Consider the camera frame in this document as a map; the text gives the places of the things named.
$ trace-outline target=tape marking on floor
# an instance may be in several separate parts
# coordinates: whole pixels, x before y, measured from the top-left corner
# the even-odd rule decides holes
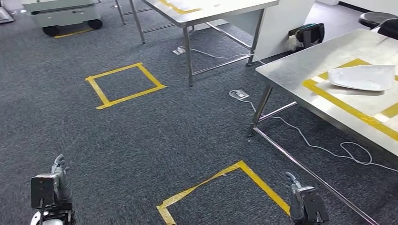
[[[75,31],[75,32],[72,32],[72,33],[69,33],[69,34],[57,35],[57,36],[54,36],[54,38],[63,38],[63,37],[72,36],[72,35],[75,35],[75,34],[81,34],[81,33],[89,32],[89,31],[92,31],[92,30],[93,29],[79,30],[79,31]]]
[[[134,67],[138,67],[139,70],[140,70],[152,83],[154,83],[154,85],[155,85],[156,87],[151,88],[151,89],[148,89],[148,90],[144,90],[144,91],[135,93],[135,94],[133,94],[133,95],[129,95],[129,96],[126,96],[126,97],[123,97],[123,98],[120,98],[120,99],[117,99],[117,100],[114,100],[114,101],[111,101],[111,102],[110,102],[110,101],[108,100],[108,98],[105,96],[104,92],[103,92],[103,91],[101,90],[101,88],[98,86],[97,82],[95,82],[95,79],[96,79],[96,78],[99,78],[99,77],[106,76],[106,75],[114,74],[114,73],[117,73],[117,72],[120,72],[120,71],[123,71],[123,70],[126,70],[126,69],[131,69],[131,68],[134,68]],[[108,71],[108,72],[104,72],[104,73],[102,73],[102,74],[98,74],[98,75],[95,75],[95,76],[89,76],[89,77],[87,77],[85,80],[88,81],[88,82],[91,84],[92,88],[95,90],[95,92],[97,93],[98,97],[101,99],[101,101],[102,101],[102,103],[103,103],[103,105],[98,106],[97,109],[104,109],[104,108],[113,106],[113,105],[115,105],[115,104],[118,104],[118,103],[121,103],[121,102],[130,100],[130,99],[137,98],[137,97],[139,97],[139,96],[143,96],[143,95],[152,93],[152,92],[154,92],[154,91],[157,91],[157,90],[166,88],[165,85],[161,84],[161,83],[160,83],[160,82],[159,82],[159,81],[158,81],[158,80],[157,80],[157,79],[156,79],[156,78],[155,78],[155,77],[142,65],[142,62],[135,63],[135,64],[131,64],[131,65],[128,65],[128,66],[125,66],[125,67],[122,67],[122,68],[114,69],[114,70],[111,70],[111,71]]]
[[[202,182],[202,183],[200,183],[200,184],[198,184],[196,186],[193,186],[190,189],[187,189],[187,190],[185,190],[185,191],[183,191],[181,193],[178,193],[178,194],[176,194],[176,195],[164,200],[163,203],[161,205],[156,206],[156,208],[158,209],[160,215],[162,216],[163,220],[166,222],[167,225],[176,225],[175,220],[173,219],[173,217],[171,216],[170,212],[167,209],[168,206],[180,201],[181,199],[183,199],[185,196],[187,196],[189,193],[194,191],[199,186],[204,185],[204,184],[208,183],[211,180],[214,180],[214,179],[216,179],[218,177],[223,176],[226,173],[229,173],[229,172],[234,171],[234,170],[239,169],[239,168],[242,169],[281,209],[283,209],[284,212],[287,215],[290,215],[290,213],[289,213],[290,206],[281,197],[279,197],[278,194],[275,193],[275,191],[273,191],[243,161],[239,161],[239,162],[235,163],[234,165],[231,165],[228,168],[221,170],[216,175],[214,175],[213,177],[205,180],[204,182]]]
[[[354,67],[354,66],[358,66],[358,65],[370,65],[370,63],[365,62],[361,59],[355,59],[352,60],[348,63],[345,63],[341,66],[339,66],[338,68],[344,68],[344,67]],[[319,75],[320,78],[327,80],[328,79],[328,73],[323,73],[321,75]],[[336,106],[342,108],[343,110],[347,111],[349,114],[357,117],[358,119],[362,120],[363,122],[371,125],[372,127],[378,129],[379,131],[385,133],[386,135],[388,135],[389,137],[391,137],[392,139],[398,141],[398,132],[389,128],[388,126],[384,125],[382,122],[380,122],[378,119],[368,116],[366,114],[364,114],[363,112],[359,111],[358,109],[350,106],[349,104],[343,102],[342,100],[334,97],[333,95],[329,94],[327,91],[323,90],[322,88],[319,88],[318,86],[316,86],[318,84],[318,82],[314,81],[313,79],[308,79],[303,81],[303,86],[307,87],[309,90],[311,90],[312,92],[318,94],[319,96],[322,96],[323,98],[325,98],[326,100],[330,101],[331,103],[335,104]],[[394,114],[398,114],[398,108],[396,108],[395,105],[385,109],[383,112],[381,113],[385,113],[387,112],[387,117],[392,116]]]

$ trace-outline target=table leg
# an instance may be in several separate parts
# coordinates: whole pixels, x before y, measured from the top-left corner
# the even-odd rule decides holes
[[[117,11],[119,11],[120,19],[122,20],[122,24],[126,25],[126,21],[124,20],[122,9],[120,8],[119,0],[115,0]]]
[[[133,15],[134,15],[134,19],[136,21],[136,25],[137,25],[137,29],[138,29],[139,35],[141,37],[142,44],[145,44],[144,33],[142,32],[141,23],[139,22],[139,18],[138,18],[137,11],[136,11],[136,8],[134,6],[133,0],[129,0],[129,2],[130,2],[131,10],[132,10]]]
[[[264,110],[265,104],[267,103],[269,96],[271,95],[272,87],[267,85],[264,89],[264,93],[261,97],[259,106],[257,107],[257,111],[254,114],[253,117],[253,123],[250,125],[249,130],[247,131],[247,136],[252,137],[256,133],[254,131],[254,128],[256,128],[257,123],[259,122],[259,119],[261,117],[262,111]]]
[[[259,16],[259,20],[257,21],[257,27],[256,27],[256,31],[254,33],[254,37],[253,37],[253,44],[250,50],[250,54],[254,54],[254,51],[256,50],[257,47],[257,42],[259,40],[259,35],[260,35],[260,28],[261,28],[261,23],[262,23],[262,18],[264,16],[264,9],[262,9],[260,11],[260,16]],[[247,66],[251,66],[253,63],[253,55],[249,58],[249,61],[247,62]]]
[[[191,46],[189,44],[188,28],[183,28],[184,42],[185,42],[185,55],[187,57],[187,68],[188,68],[188,84],[190,87],[193,86],[193,74],[192,74],[192,61],[191,61]]]

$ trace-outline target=black wheel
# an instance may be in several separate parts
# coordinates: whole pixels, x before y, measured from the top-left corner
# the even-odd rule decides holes
[[[56,26],[51,26],[51,27],[43,27],[43,32],[50,37],[54,37],[60,33],[60,30]]]
[[[97,30],[102,27],[102,21],[101,20],[89,20],[87,21],[88,26],[93,28],[94,30]]]

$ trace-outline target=black bag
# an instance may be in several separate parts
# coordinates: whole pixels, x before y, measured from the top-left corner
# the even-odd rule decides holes
[[[377,33],[398,40],[398,17],[385,21]]]
[[[293,52],[322,43],[325,38],[323,23],[310,23],[289,31],[287,47]]]

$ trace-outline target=metal tube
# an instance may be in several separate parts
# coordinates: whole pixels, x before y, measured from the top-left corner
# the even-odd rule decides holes
[[[137,13],[146,12],[146,11],[149,11],[149,10],[153,10],[153,8],[140,9],[140,10],[137,10]]]
[[[175,24],[169,24],[169,25],[166,25],[166,26],[158,27],[158,28],[144,30],[142,32],[145,34],[145,33],[151,32],[151,31],[160,30],[160,29],[163,29],[163,28],[166,28],[166,27],[172,27],[172,26],[175,26]]]
[[[364,218],[366,221],[368,221],[371,225],[379,225],[375,220],[373,220],[370,216],[368,216],[364,211],[362,211],[360,208],[358,208],[356,205],[354,205],[352,202],[350,202],[346,197],[344,197],[342,194],[340,194],[338,191],[336,191],[326,181],[324,181],[322,178],[320,178],[318,175],[316,175],[314,172],[312,172],[310,169],[308,169],[306,166],[304,166],[298,160],[296,160],[290,153],[288,153],[285,149],[283,149],[278,143],[276,143],[274,140],[272,140],[270,137],[268,137],[260,129],[255,127],[254,131],[257,132],[258,134],[260,134],[263,138],[265,138],[276,149],[278,149],[281,153],[283,153],[285,156],[287,156],[292,162],[294,162],[296,165],[300,166],[303,170],[305,170],[307,173],[309,173],[315,179],[317,179],[321,184],[323,184],[326,187],[326,189],[331,191],[337,198],[339,198],[348,207],[350,207],[352,210],[354,210],[356,213],[358,213],[362,218]]]
[[[209,27],[215,29],[216,31],[222,33],[223,35],[229,37],[231,40],[235,41],[236,43],[240,44],[241,46],[243,46],[243,47],[245,47],[245,48],[247,48],[247,49],[249,49],[249,50],[252,49],[252,48],[251,48],[248,44],[246,44],[245,42],[239,40],[238,38],[232,36],[231,34],[225,32],[225,31],[221,30],[220,28],[218,28],[218,27],[216,27],[216,26],[213,26],[211,23],[208,23],[208,22],[207,22],[207,23],[205,23],[205,24],[207,24]]]
[[[253,37],[253,44],[252,47],[250,49],[250,54],[254,54],[254,51],[256,50],[257,47],[257,42],[259,40],[259,35],[260,35],[260,27],[262,24],[262,18],[264,15],[264,9],[262,9],[260,11],[260,16],[259,16],[259,21],[257,22],[257,27],[256,27],[256,32],[254,33],[254,37]],[[250,66],[253,63],[253,55],[249,58],[249,61],[247,62],[247,66]]]
[[[262,94],[259,106],[257,107],[257,111],[253,117],[253,123],[250,125],[249,130],[247,131],[247,136],[252,137],[254,136],[254,129],[256,128],[257,123],[259,122],[259,118],[264,110],[265,105],[271,95],[272,87],[267,85],[264,89],[264,93]]]
[[[120,19],[122,20],[122,24],[126,25],[126,21],[124,20],[122,9],[120,8],[119,0],[115,0],[117,11],[119,11]]]
[[[149,11],[149,10],[153,10],[153,8],[140,9],[140,10],[137,10],[137,13],[141,13],[141,12],[145,12],[145,11]],[[123,13],[123,15],[130,15],[130,14],[133,14],[133,13],[134,12],[131,11],[131,12]]]
[[[131,9],[132,9],[133,15],[134,15],[134,19],[136,21],[136,25],[137,25],[137,29],[138,29],[139,35],[141,37],[142,44],[145,44],[144,33],[142,32],[141,23],[139,22],[139,18],[138,18],[138,15],[137,15],[136,8],[134,7],[133,0],[129,0],[129,2],[130,2],[130,6],[131,6]]]
[[[187,68],[188,68],[188,84],[190,87],[193,86],[193,74],[192,74],[192,61],[191,61],[191,46],[189,44],[188,28],[183,28],[184,42],[185,42],[185,55],[187,57]]]
[[[260,119],[259,119],[259,121],[257,121],[257,123],[259,123],[259,122],[261,122],[263,120],[266,120],[266,119],[270,118],[271,116],[273,116],[275,114],[278,114],[278,113],[280,113],[282,111],[285,111],[286,109],[288,109],[288,108],[290,108],[292,106],[295,106],[295,105],[297,105],[297,102],[292,102],[292,103],[290,103],[288,105],[285,105],[282,108],[279,108],[279,109],[277,109],[277,110],[275,110],[275,111],[273,111],[271,113],[268,113],[267,115],[263,115],[263,116],[260,117]]]
[[[226,66],[226,65],[231,64],[231,63],[234,63],[234,62],[238,62],[238,61],[241,61],[241,60],[245,60],[245,59],[247,59],[247,58],[249,58],[249,57],[250,57],[250,55],[245,55],[245,56],[243,56],[243,57],[237,58],[236,60],[232,60],[232,61],[225,62],[225,63],[220,64],[220,65],[217,65],[217,66],[209,67],[209,68],[206,68],[206,69],[203,69],[203,70],[194,72],[193,75],[198,75],[198,74],[201,74],[201,73],[204,73],[204,72],[207,72],[207,71],[216,69],[216,68],[220,68],[220,67]]]

